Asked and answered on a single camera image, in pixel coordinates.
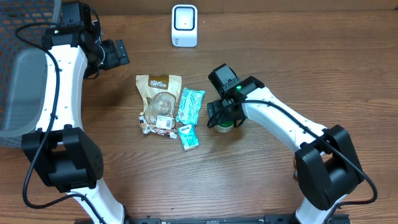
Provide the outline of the green lidded white jar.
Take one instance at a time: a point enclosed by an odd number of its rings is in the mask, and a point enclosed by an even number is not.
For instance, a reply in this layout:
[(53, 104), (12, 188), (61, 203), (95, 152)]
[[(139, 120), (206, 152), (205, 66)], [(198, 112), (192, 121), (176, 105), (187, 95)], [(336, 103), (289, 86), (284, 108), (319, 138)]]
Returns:
[(234, 128), (234, 122), (233, 121), (227, 121), (223, 123), (218, 123), (215, 126), (215, 129), (220, 132), (220, 133), (228, 133)]

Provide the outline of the teal wet wipes pack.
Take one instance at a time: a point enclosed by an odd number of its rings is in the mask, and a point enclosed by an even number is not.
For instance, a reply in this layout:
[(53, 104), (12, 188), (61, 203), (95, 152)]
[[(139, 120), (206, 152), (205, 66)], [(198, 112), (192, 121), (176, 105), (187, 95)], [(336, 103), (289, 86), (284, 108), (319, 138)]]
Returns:
[(204, 90), (184, 88), (177, 111), (176, 122), (196, 126), (204, 96)]

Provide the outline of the teal Kleenex tissue pack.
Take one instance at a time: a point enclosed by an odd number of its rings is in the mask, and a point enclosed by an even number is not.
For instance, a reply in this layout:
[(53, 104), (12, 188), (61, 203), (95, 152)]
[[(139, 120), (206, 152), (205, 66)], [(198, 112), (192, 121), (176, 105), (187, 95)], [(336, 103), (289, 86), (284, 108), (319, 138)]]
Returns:
[(197, 138), (194, 125), (187, 124), (178, 128), (178, 135), (184, 151), (189, 151), (199, 147), (200, 142)]

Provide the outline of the brown snack bag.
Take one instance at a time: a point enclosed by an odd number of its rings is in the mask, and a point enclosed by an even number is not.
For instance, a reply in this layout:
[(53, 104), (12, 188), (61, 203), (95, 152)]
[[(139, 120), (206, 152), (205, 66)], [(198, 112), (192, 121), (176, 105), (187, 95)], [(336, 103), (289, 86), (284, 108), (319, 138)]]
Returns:
[(144, 105), (139, 114), (142, 132), (176, 139), (175, 105), (180, 97), (182, 78), (177, 75), (138, 75), (136, 87)]

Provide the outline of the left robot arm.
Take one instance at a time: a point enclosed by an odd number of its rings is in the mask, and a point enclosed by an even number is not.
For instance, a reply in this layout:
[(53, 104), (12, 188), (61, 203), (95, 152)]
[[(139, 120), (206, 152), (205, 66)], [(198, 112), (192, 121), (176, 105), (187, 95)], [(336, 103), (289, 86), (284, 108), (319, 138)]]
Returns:
[(112, 195), (103, 173), (100, 148), (83, 130), (81, 94), (85, 79), (129, 63), (121, 40), (103, 40), (97, 13), (89, 5), (63, 3), (57, 22), (46, 25), (39, 49), (47, 60), (44, 102), (33, 133), (22, 150), (48, 187), (62, 199), (75, 199), (92, 223), (128, 223), (125, 207)]

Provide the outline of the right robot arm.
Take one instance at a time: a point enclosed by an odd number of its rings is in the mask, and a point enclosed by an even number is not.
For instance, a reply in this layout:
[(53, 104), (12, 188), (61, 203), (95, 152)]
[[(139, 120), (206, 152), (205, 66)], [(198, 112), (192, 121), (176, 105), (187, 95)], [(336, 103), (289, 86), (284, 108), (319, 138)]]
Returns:
[(349, 223), (335, 211), (363, 180), (350, 135), (340, 125), (326, 128), (301, 116), (257, 78), (245, 80), (222, 64), (208, 76), (220, 99), (208, 103), (208, 127), (250, 119), (269, 130), (295, 155), (304, 200), (293, 214), (268, 214), (264, 223)]

